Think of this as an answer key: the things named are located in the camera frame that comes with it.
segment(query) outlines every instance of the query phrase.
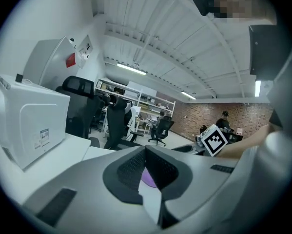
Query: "fluorescent light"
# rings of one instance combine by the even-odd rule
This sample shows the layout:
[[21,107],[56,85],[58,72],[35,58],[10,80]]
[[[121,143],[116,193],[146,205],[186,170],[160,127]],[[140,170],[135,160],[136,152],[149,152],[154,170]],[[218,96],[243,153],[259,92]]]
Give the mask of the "fluorescent light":
[[191,98],[191,99],[196,99],[195,97],[193,97],[193,96],[191,96],[191,95],[189,95],[189,94],[187,94],[187,93],[185,93],[185,92],[181,92],[183,95],[185,95],[185,96],[188,96],[189,98]]
[[139,73],[139,74],[141,74],[141,75],[143,75],[143,76],[145,76],[145,75],[147,74],[147,73],[142,72],[142,71],[140,71],[140,70],[138,70],[138,69],[136,69],[136,68],[131,68],[130,66],[126,66],[126,65],[123,65],[123,64],[121,64],[121,63],[117,63],[117,66],[120,67],[120,68],[125,68],[125,69],[128,69],[128,70],[130,70],[130,71],[133,71],[133,72]]
[[261,81],[257,80],[255,82],[255,97],[259,97],[259,92],[261,91]]

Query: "purple object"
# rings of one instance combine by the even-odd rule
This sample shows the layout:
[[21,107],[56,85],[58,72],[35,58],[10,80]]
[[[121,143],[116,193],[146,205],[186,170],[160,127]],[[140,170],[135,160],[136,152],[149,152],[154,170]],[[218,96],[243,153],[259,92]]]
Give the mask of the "purple object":
[[142,172],[141,180],[143,182],[145,182],[145,184],[147,184],[147,185],[149,185],[151,187],[157,188],[156,184],[155,184],[154,180],[151,178],[147,168],[145,168],[145,170]]

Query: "sticker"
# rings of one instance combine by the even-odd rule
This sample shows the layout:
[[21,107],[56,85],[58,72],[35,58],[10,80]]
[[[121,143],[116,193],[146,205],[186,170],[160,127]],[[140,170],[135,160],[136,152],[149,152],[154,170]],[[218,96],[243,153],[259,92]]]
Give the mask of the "sticker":
[[45,129],[45,130],[42,130],[40,132],[40,139],[41,139],[42,146],[45,146],[46,144],[49,143],[49,131],[48,131],[48,128]]
[[33,146],[34,149],[41,147],[40,134],[33,135]]

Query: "brick wall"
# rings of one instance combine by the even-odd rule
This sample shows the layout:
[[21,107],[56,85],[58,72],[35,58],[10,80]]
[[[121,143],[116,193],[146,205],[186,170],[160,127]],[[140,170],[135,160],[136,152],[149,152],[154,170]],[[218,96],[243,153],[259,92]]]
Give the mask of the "brick wall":
[[[157,96],[169,101],[175,101],[175,99],[159,92]],[[192,134],[197,135],[202,125],[209,127],[215,124],[223,111],[229,112],[228,121],[230,127],[234,128],[235,131],[237,128],[243,128],[243,136],[248,137],[268,123],[273,109],[268,104],[245,106],[242,103],[192,104],[176,101],[173,114],[175,123],[172,126],[172,130],[193,140]]]

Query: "white wall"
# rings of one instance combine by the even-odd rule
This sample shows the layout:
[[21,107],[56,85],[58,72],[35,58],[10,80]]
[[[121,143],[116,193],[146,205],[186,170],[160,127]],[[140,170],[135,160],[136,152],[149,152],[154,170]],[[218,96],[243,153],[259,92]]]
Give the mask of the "white wall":
[[78,36],[81,41],[88,34],[93,50],[87,59],[85,66],[79,69],[77,76],[84,79],[96,81],[105,77],[105,63],[103,60],[104,32],[106,29],[106,18],[104,15],[96,15],[93,20],[86,25],[82,31],[72,34],[71,37]]
[[22,74],[39,40],[73,35],[81,43],[92,21],[91,0],[22,0],[0,31],[0,73]]

